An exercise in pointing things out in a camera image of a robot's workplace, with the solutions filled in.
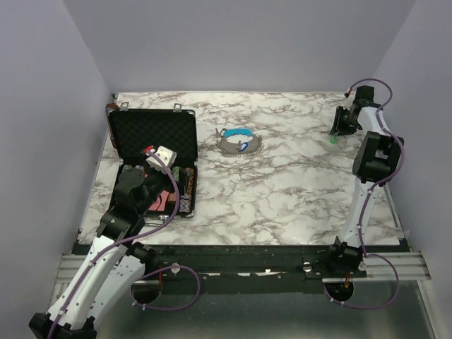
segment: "purple cable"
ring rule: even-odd
[[[155,309],[157,311],[181,311],[182,309],[188,309],[191,305],[193,305],[196,302],[196,300],[198,299],[199,294],[201,292],[201,281],[199,280],[198,274],[195,272],[195,270],[193,268],[190,268],[190,267],[187,267],[187,266],[167,266],[167,267],[155,270],[155,271],[153,271],[151,273],[148,273],[148,274],[144,275],[143,277],[141,277],[141,279],[146,279],[146,278],[148,278],[148,277],[150,277],[150,276],[152,276],[154,274],[157,274],[157,273],[160,273],[160,272],[163,272],[163,271],[166,271],[166,270],[171,270],[173,268],[182,268],[184,270],[188,270],[188,271],[190,271],[191,274],[193,274],[195,276],[195,279],[196,279],[198,287],[196,289],[196,294],[195,294],[194,298],[189,303],[187,303],[185,305],[182,305],[182,306],[177,306],[177,307],[159,307],[159,306],[152,306],[150,304],[140,304],[135,299],[135,291],[132,290],[131,291],[131,295],[132,295],[132,298],[133,298],[133,304],[140,305],[140,306],[142,306],[142,307],[144,307],[146,309]]]
[[[115,243],[113,243],[113,244],[111,244],[111,245],[105,247],[102,251],[100,251],[100,252],[93,258],[93,260],[91,261],[91,263],[92,263],[93,265],[95,265],[95,264],[97,263],[97,261],[98,261],[98,260],[99,260],[106,252],[108,252],[110,249],[113,249],[114,247],[117,247],[117,246],[119,246],[119,245],[125,244],[125,243],[127,243],[127,242],[132,242],[133,240],[137,240],[137,239],[140,239],[140,238],[142,238],[142,237],[147,237],[148,235],[154,234],[154,233],[160,231],[161,229],[165,228],[166,226],[168,226],[169,223],[170,223],[170,222],[174,219],[174,217],[176,216],[177,211],[179,210],[179,202],[180,202],[180,194],[179,194],[179,189],[178,189],[178,187],[177,187],[176,180],[175,180],[174,177],[172,176],[171,170],[170,170],[167,166],[165,166],[165,164],[163,163],[163,161],[162,161],[158,156],[156,156],[154,153],[150,153],[150,156],[153,157],[154,159],[156,159],[157,162],[160,164],[160,166],[162,166],[162,168],[163,168],[163,170],[165,171],[166,175],[169,177],[169,180],[171,181],[172,186],[174,187],[174,194],[175,194],[175,196],[176,196],[176,205],[175,205],[175,207],[174,207],[174,210],[172,211],[172,213],[171,213],[171,215],[168,217],[168,219],[167,219],[163,224],[161,224],[161,226],[156,227],[155,229],[153,229],[153,230],[151,230],[151,231],[149,231],[149,232],[146,232],[146,233],[143,233],[143,234],[138,234],[138,235],[136,235],[136,236],[134,236],[134,237],[129,237],[129,238],[126,238],[126,239],[122,239],[122,240],[119,241],[119,242],[115,242]],[[90,271],[90,269],[91,269],[92,267],[93,267],[93,266],[87,266],[87,267],[85,268],[85,270],[82,272],[81,276],[79,277],[79,279],[77,280],[76,284],[74,285],[72,291],[68,294],[68,297],[66,298],[66,301],[65,301],[65,302],[63,303],[63,305],[61,306],[60,311],[62,311],[62,312],[65,312],[65,311],[66,311],[67,306],[68,306],[69,303],[71,302],[73,296],[74,296],[75,293],[77,292],[78,288],[80,287],[81,283],[82,283],[83,280],[86,278],[86,275],[89,273],[89,271]],[[60,314],[60,313],[58,313],[58,314],[56,315],[56,318],[55,318],[55,320],[54,320],[54,323],[53,323],[52,326],[50,327],[49,334],[47,335],[47,339],[52,339],[52,336],[53,336],[53,334],[54,334],[54,332],[55,332],[55,329],[57,328],[57,325],[58,325],[59,320],[61,319],[61,316],[62,316],[62,314]]]
[[[398,277],[398,273],[396,270],[396,267],[393,265],[393,263],[391,263],[387,258],[385,258],[384,256],[381,256],[379,254],[376,253],[370,253],[368,254],[368,257],[371,256],[375,256],[377,258],[383,259],[385,262],[388,263],[388,265],[393,269],[394,271],[394,275],[395,275],[395,281],[396,281],[396,288],[395,288],[395,292],[393,294],[393,296],[384,304],[378,305],[378,306],[361,306],[361,305],[354,305],[354,304],[345,304],[344,302],[340,302],[339,300],[334,299],[329,293],[328,290],[326,289],[326,286],[323,286],[323,291],[325,292],[326,296],[330,299],[331,302],[334,302],[335,304],[341,305],[341,306],[345,306],[351,309],[382,309],[386,306],[389,306],[390,304],[393,303],[394,300],[396,300],[398,293],[400,291],[400,280]]]
[[[360,212],[360,214],[359,214],[359,220],[358,220],[358,224],[357,224],[357,227],[358,227],[358,235],[359,235],[359,242],[361,243],[362,253],[364,254],[364,257],[365,257],[365,258],[369,258],[369,257],[377,257],[377,258],[380,258],[380,259],[384,260],[385,262],[387,262],[388,265],[393,269],[394,275],[395,275],[396,288],[395,288],[395,292],[394,292],[393,296],[392,296],[387,302],[385,302],[384,304],[379,305],[379,306],[360,306],[360,305],[354,305],[354,304],[345,304],[344,302],[340,302],[340,301],[338,301],[338,300],[335,300],[332,296],[330,296],[330,294],[328,293],[328,290],[326,289],[326,286],[323,286],[323,291],[325,292],[325,294],[327,295],[327,297],[328,297],[332,302],[334,302],[335,304],[339,304],[339,305],[342,305],[342,306],[345,306],[345,307],[349,307],[349,308],[351,308],[351,309],[381,309],[381,308],[383,308],[383,307],[386,307],[386,306],[392,304],[392,303],[394,302],[394,300],[396,300],[396,298],[397,298],[397,296],[398,296],[398,293],[399,293],[399,291],[400,291],[400,279],[399,279],[399,276],[398,276],[396,267],[395,267],[395,266],[394,266],[387,258],[385,258],[384,256],[381,256],[381,255],[379,255],[379,254],[376,254],[376,253],[371,253],[371,254],[368,254],[368,253],[367,253],[366,246],[365,246],[365,244],[364,244],[364,237],[363,237],[363,234],[362,234],[362,220],[364,219],[364,213],[366,212],[366,207],[367,207],[367,204],[369,203],[369,200],[370,200],[370,197],[371,197],[371,193],[372,193],[372,191],[375,189],[375,187],[377,187],[378,185],[385,184],[386,182],[388,182],[389,180],[391,180],[392,178],[394,178],[394,176],[396,176],[397,173],[399,173],[399,171],[400,171],[400,169],[402,168],[403,163],[404,163],[404,161],[405,161],[405,149],[403,148],[403,144],[402,144],[402,142],[400,141],[400,139],[399,139],[393,132],[391,132],[391,131],[389,131],[388,129],[385,129],[385,128],[384,128],[383,122],[382,122],[381,117],[380,117],[380,111],[381,111],[381,110],[383,109],[383,107],[385,107],[385,106],[392,100],[392,98],[393,98],[393,90],[392,90],[392,88],[391,88],[387,83],[385,83],[384,81],[382,81],[382,80],[380,80],[380,79],[375,79],[375,78],[365,78],[365,79],[362,79],[362,80],[360,80],[360,81],[357,81],[356,83],[354,83],[353,85],[351,85],[351,86],[350,86],[350,90],[352,90],[358,83],[363,83],[363,82],[365,82],[365,81],[376,81],[377,83],[381,83],[381,84],[383,84],[386,88],[388,88],[388,91],[389,91],[389,98],[387,99],[387,101],[385,101],[385,102],[384,102],[384,103],[376,110],[375,114],[376,114],[376,120],[378,121],[381,130],[382,130],[384,133],[387,133],[388,135],[392,136],[392,137],[394,138],[394,140],[396,141],[396,143],[398,144],[398,146],[399,146],[399,148],[400,148],[400,161],[399,161],[399,163],[398,163],[397,168],[395,169],[395,171],[394,171],[392,174],[390,174],[390,175],[388,175],[386,178],[383,178],[382,180],[379,180],[379,181],[377,181],[376,183],[374,183],[374,184],[371,186],[371,188],[369,189],[369,191],[367,192],[367,196],[366,196],[366,198],[365,198],[365,200],[364,200],[364,203],[363,203],[363,205],[362,205],[362,209],[361,209],[361,212]]]

